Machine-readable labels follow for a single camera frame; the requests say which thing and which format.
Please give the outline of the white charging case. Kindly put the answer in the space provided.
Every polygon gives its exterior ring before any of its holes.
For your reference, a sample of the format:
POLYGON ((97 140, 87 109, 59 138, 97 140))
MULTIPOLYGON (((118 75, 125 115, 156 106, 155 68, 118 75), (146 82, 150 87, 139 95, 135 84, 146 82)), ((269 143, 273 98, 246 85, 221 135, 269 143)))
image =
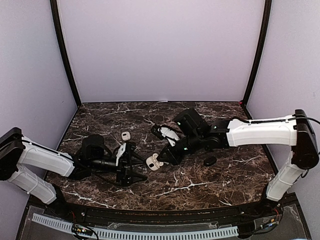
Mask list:
POLYGON ((128 131, 124 131, 121 133, 121 138, 123 141, 129 141, 131 139, 131 134, 128 131))
POLYGON ((157 160, 158 156, 159 155, 157 153, 154 153, 152 156, 148 157, 145 161, 146 165, 152 171, 157 171, 164 165, 163 162, 157 160))

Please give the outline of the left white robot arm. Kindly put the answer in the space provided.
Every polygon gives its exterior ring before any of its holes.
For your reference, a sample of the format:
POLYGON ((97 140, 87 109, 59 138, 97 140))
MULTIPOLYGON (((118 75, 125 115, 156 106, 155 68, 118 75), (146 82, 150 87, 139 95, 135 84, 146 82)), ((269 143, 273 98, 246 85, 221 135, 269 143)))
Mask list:
POLYGON ((67 218, 71 208, 61 189, 39 178, 27 166, 77 181, 94 175, 112 186, 128 187, 147 180, 146 175, 133 170, 133 158, 144 161, 135 149, 133 142, 125 142, 111 151, 102 135, 93 134, 84 138, 80 149, 71 154, 31 141, 14 127, 0 138, 0 179, 38 198, 58 217, 67 218))

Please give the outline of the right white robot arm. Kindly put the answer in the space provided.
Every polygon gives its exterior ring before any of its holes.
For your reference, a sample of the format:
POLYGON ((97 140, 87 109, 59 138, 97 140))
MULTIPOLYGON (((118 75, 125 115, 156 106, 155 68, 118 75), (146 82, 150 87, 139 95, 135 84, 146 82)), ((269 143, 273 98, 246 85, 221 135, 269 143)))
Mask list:
POLYGON ((208 124, 193 108, 174 118, 180 133, 166 125, 154 125, 151 132, 168 144, 157 157, 159 162, 179 165, 186 155, 199 150, 211 152, 244 145, 286 145, 291 152, 286 163, 267 184, 262 201, 255 205, 255 213, 266 217, 282 199, 286 191, 320 160, 315 132, 302 109, 293 115, 269 119, 218 119, 208 124))

